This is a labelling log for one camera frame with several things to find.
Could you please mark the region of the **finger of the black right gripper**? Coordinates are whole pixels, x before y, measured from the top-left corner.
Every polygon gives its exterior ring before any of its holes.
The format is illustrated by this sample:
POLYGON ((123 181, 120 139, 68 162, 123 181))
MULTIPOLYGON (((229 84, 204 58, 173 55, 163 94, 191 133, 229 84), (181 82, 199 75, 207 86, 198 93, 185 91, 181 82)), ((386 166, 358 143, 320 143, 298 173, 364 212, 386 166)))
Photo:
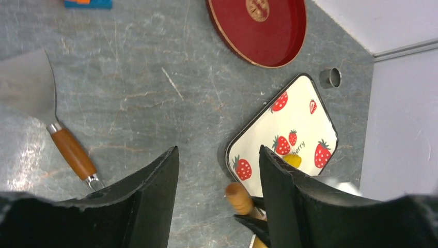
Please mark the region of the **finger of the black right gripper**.
MULTIPOLYGON (((251 198, 254 202, 254 205, 257 208, 261 208, 262 210, 265 210, 265 204, 264 204, 263 197, 251 196, 251 198)), ((256 218, 252 218, 252 217, 240 215, 240 214, 235 214, 233 217, 239 223, 243 224, 249 230, 251 230, 265 246, 271 246, 271 239, 270 239, 270 235, 269 235, 267 220, 259 220, 256 218)))

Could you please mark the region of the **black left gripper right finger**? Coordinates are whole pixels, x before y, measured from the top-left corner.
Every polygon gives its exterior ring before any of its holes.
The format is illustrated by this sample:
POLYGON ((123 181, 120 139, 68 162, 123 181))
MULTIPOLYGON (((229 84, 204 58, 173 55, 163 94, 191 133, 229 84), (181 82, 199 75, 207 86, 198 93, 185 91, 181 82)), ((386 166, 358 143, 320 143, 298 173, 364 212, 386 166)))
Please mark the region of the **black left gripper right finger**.
POLYGON ((259 167, 272 247, 437 247, 437 197, 378 201, 291 167, 266 146, 259 167))

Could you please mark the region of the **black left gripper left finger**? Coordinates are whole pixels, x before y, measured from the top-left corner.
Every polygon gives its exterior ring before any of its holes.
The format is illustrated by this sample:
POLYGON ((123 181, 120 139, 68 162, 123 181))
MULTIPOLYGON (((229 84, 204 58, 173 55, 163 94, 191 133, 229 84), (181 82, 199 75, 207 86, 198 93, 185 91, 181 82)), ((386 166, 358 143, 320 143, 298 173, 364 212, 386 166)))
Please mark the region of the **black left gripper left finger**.
POLYGON ((1 192, 1 247, 167 247, 179 149, 82 199, 1 192))

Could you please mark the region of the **wooden dough roller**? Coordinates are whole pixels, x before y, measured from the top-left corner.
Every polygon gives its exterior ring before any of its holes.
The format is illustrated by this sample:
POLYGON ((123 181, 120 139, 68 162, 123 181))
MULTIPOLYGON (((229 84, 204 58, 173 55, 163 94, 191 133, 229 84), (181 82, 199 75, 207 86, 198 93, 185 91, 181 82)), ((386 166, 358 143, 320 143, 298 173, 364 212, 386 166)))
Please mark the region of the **wooden dough roller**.
POLYGON ((238 214, 266 220, 265 215, 254 205, 251 196, 242 184, 238 182, 229 184, 225 189, 225 195, 238 214))

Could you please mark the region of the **yellow dough ball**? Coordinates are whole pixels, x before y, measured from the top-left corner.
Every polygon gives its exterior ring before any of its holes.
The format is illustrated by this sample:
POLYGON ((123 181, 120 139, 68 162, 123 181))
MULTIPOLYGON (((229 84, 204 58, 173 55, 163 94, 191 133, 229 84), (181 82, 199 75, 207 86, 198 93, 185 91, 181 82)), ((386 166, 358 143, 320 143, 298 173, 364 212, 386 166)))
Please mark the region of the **yellow dough ball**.
POLYGON ((302 163, 302 158, 297 154, 287 154, 283 160, 294 168, 299 168, 302 163))

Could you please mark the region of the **white strawberry tray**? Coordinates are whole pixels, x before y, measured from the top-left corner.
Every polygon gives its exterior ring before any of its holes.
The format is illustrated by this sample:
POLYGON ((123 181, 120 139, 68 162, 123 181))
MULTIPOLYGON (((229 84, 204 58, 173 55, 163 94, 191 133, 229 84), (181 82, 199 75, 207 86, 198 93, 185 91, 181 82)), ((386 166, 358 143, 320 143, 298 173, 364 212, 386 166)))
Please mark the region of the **white strawberry tray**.
POLYGON ((260 146, 280 158, 300 159, 298 169, 310 176, 324 170, 338 147, 338 134, 310 75, 296 76, 227 145, 228 170, 258 197, 263 196, 260 146))

